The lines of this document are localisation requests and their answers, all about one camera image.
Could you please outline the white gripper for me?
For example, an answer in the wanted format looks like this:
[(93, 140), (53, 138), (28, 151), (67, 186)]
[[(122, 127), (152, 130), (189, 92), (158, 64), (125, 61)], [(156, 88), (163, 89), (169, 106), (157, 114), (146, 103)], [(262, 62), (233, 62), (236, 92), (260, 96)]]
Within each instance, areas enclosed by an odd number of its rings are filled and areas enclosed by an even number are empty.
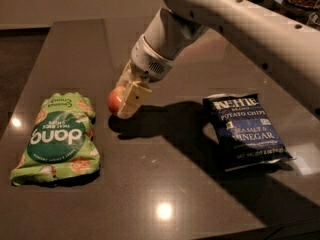
[(122, 101), (117, 112), (120, 119), (129, 119), (140, 109), (152, 93), (145, 81), (133, 81), (134, 74), (150, 82), (162, 80), (173, 67), (175, 50), (159, 42), (151, 42), (142, 34), (132, 48), (130, 60), (125, 65), (116, 87), (123, 86)]

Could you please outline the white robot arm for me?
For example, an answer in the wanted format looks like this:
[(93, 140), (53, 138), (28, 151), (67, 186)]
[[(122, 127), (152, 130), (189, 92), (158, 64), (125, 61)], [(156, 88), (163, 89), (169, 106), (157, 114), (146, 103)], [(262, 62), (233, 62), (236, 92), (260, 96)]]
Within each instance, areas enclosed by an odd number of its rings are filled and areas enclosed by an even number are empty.
[(131, 51), (114, 111), (132, 117), (174, 60), (202, 32), (219, 32), (314, 116), (320, 112), (320, 31), (247, 0), (163, 0)]

